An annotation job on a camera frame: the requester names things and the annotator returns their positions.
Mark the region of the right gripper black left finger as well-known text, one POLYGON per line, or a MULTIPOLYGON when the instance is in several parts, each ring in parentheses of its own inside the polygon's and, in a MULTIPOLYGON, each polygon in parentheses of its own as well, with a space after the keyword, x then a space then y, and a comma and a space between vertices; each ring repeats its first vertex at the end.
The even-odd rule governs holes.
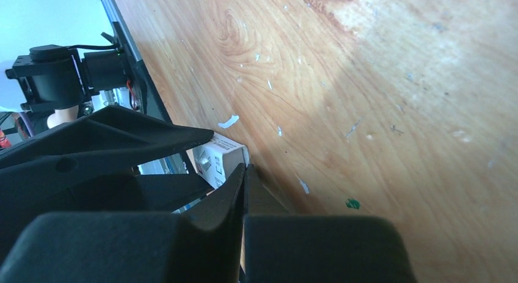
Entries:
POLYGON ((134 177, 138 165, 213 137, 119 106, 101 109, 1 152, 1 256, 51 211, 174 211, 208 191, 198 177, 134 177))

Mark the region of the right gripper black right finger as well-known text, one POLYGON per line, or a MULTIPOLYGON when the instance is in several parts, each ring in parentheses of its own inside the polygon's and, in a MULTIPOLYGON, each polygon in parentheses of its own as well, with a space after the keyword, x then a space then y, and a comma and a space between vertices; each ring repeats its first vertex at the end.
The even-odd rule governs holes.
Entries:
POLYGON ((373 216, 289 215, 253 166, 190 210, 54 212, 21 232, 2 282, 415 282, 403 240, 373 216))

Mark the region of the small white staple box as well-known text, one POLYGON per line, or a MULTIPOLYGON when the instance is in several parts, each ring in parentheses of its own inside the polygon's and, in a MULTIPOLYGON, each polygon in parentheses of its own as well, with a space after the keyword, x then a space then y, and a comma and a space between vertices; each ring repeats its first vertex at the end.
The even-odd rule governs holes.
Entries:
POLYGON ((229 178, 237 165, 250 164, 248 148, 221 134, 214 133, 211 140, 192 149, 197 173, 214 189, 229 178))

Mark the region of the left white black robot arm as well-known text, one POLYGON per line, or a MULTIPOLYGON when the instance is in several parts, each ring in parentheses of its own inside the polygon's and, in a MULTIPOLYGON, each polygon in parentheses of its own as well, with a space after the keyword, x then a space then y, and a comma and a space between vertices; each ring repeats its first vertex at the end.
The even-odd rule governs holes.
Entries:
POLYGON ((130 61, 116 46, 90 46, 83 57, 79 48, 33 47, 3 72, 19 84, 25 111, 67 109, 90 101, 102 90, 123 87, 131 79, 130 61))

